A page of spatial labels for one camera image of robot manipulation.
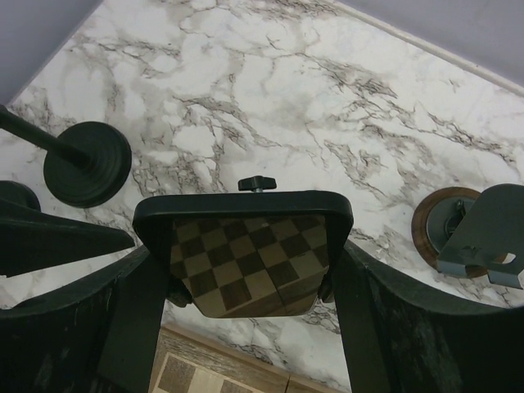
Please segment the black front phone stand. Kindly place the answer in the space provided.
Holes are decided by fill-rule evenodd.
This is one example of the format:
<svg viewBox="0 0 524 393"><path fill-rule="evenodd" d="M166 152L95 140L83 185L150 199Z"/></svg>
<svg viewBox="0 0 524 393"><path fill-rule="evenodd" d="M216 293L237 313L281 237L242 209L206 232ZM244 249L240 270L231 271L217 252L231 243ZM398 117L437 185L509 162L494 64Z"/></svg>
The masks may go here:
<svg viewBox="0 0 524 393"><path fill-rule="evenodd" d="M40 211L41 205L33 190L22 183L2 180L0 182L0 198L19 206Z"/></svg>

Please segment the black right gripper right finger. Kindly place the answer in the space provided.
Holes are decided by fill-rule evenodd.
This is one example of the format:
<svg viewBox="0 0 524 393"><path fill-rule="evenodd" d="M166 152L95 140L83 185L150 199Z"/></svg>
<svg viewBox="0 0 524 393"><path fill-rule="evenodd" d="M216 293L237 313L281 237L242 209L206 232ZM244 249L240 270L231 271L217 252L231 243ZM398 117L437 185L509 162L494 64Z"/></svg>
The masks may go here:
<svg viewBox="0 0 524 393"><path fill-rule="evenodd" d="M420 282L346 242L331 265L353 392L521 392L523 309Z"/></svg>

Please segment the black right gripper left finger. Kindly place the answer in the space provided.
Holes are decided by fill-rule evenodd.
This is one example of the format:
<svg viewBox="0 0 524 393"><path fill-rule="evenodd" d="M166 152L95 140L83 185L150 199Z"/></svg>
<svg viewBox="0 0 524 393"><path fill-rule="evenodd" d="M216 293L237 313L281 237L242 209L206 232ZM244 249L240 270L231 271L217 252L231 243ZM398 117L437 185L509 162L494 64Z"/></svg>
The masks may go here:
<svg viewBox="0 0 524 393"><path fill-rule="evenodd" d="M169 267L143 246L1 312L3 392L146 392Z"/></svg>

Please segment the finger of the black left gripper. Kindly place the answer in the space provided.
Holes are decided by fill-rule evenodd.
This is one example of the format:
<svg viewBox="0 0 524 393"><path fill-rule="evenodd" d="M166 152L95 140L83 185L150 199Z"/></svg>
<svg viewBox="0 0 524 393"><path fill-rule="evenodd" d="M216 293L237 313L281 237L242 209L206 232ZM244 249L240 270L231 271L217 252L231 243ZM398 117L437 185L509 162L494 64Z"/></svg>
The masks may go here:
<svg viewBox="0 0 524 393"><path fill-rule="evenodd" d="M1 202L1 275L12 277L135 246L124 230Z"/></svg>

